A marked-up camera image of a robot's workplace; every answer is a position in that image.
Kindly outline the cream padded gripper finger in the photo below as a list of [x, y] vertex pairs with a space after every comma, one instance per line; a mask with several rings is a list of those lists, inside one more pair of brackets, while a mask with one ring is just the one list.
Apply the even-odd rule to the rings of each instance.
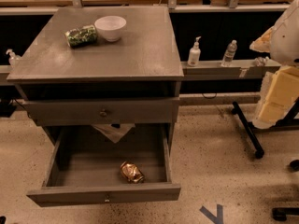
[[274, 34], [274, 28], [270, 27], [267, 29], [259, 38], [254, 40], [249, 48], [257, 52], [271, 52], [272, 48], [272, 36]]
[[275, 73], [266, 72], [260, 90], [260, 100], [252, 120], [258, 129], [268, 129], [287, 112], [299, 98], [299, 69], [282, 66]]

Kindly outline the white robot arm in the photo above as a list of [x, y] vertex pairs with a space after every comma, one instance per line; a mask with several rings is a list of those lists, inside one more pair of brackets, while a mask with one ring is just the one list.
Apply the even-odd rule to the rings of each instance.
[[281, 67], [263, 78], [253, 125], [268, 129], [284, 119], [299, 98], [299, 0], [294, 0], [276, 23], [249, 48], [268, 52]]

